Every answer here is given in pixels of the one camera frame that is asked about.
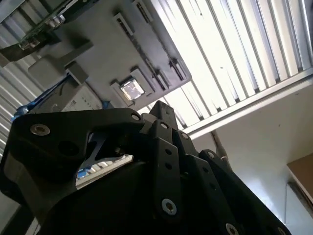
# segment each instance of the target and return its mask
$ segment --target screw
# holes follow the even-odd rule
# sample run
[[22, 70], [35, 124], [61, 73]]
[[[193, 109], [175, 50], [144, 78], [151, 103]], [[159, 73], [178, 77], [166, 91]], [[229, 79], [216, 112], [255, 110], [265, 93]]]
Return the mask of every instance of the screw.
[[163, 122], [161, 122], [161, 126], [162, 126], [163, 128], [165, 128], [165, 129], [168, 128], [168, 126], [167, 126], [165, 123], [163, 123]]
[[136, 121], [140, 120], [140, 117], [138, 117], [136, 114], [132, 114], [132, 118], [135, 119]]
[[278, 231], [279, 231], [279, 233], [280, 233], [281, 235], [286, 235], [285, 232], [284, 232], [284, 230], [282, 230], [281, 228], [277, 228], [277, 229], [278, 229]]
[[188, 136], [187, 136], [187, 134], [186, 133], [181, 133], [181, 135], [187, 140], [188, 139]]
[[175, 215], [177, 213], [177, 208], [176, 208], [175, 203], [168, 198], [165, 198], [162, 200], [162, 209], [168, 215]]
[[50, 129], [43, 124], [34, 124], [30, 127], [30, 132], [36, 136], [46, 136], [50, 134]]
[[239, 235], [237, 229], [232, 224], [226, 224], [226, 230], [230, 235]]

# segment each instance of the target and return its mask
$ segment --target corrugated metal ceiling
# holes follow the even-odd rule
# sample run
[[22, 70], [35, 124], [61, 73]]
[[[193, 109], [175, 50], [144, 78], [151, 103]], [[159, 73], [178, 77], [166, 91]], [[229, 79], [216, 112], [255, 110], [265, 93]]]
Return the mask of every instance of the corrugated metal ceiling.
[[[312, 74], [311, 1], [151, 0], [193, 76], [163, 97], [189, 133]], [[39, 0], [24, 2], [0, 24], [0, 47], [16, 43], [47, 15]], [[0, 154], [15, 109], [43, 90], [27, 56], [0, 70]], [[139, 112], [148, 112], [153, 103]]]
[[[262, 92], [278, 83], [284, 87], [288, 79], [312, 74], [308, 1], [152, 3], [193, 76], [193, 82], [161, 99], [175, 108], [180, 128], [187, 133], [215, 121], [217, 113], [222, 118], [223, 112], [229, 114], [226, 109], [242, 107], [238, 104], [257, 93], [261, 99]], [[192, 95], [196, 102], [188, 98], [186, 87], [199, 91], [200, 97]]]

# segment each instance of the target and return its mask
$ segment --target black metal bracket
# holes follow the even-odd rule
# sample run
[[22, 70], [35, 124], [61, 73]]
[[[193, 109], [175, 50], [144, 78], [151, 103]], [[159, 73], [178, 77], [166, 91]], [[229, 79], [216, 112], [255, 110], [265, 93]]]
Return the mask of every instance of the black metal bracket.
[[[290, 234], [216, 153], [198, 153], [190, 137], [173, 128], [171, 108], [157, 102], [152, 113], [109, 109], [17, 118], [0, 163], [0, 190], [31, 208], [45, 235], [103, 232], [108, 225], [117, 234], [151, 227], [177, 234]], [[94, 155], [92, 133], [103, 138]], [[124, 153], [134, 156], [131, 163], [76, 190], [83, 162]], [[90, 214], [91, 208], [102, 210]], [[134, 226], [138, 221], [149, 229]]]

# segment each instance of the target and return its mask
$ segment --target white plastic component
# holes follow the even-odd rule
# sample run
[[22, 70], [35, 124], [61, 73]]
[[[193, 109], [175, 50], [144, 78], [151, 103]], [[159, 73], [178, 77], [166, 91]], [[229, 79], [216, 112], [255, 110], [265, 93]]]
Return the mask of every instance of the white plastic component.
[[66, 105], [62, 112], [92, 109], [102, 109], [102, 103], [97, 95], [87, 85], [82, 85], [81, 89]]

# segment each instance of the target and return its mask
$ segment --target vent slot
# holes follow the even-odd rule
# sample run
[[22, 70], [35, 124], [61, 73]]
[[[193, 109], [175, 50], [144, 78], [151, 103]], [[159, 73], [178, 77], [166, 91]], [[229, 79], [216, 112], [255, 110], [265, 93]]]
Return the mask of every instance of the vent slot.
[[128, 37], [133, 36], [134, 31], [131, 29], [131, 27], [126, 23], [126, 20], [124, 19], [124, 17], [122, 16], [121, 13], [117, 13], [114, 16], [114, 19], [116, 20], [116, 22], [120, 25], [120, 27], [122, 28], [122, 30], [126, 33], [126, 35]]
[[143, 19], [146, 21], [146, 23], [151, 23], [153, 21], [152, 16], [150, 15], [147, 7], [141, 0], [135, 0], [133, 4], [136, 5], [136, 8], [139, 10], [141, 13]]

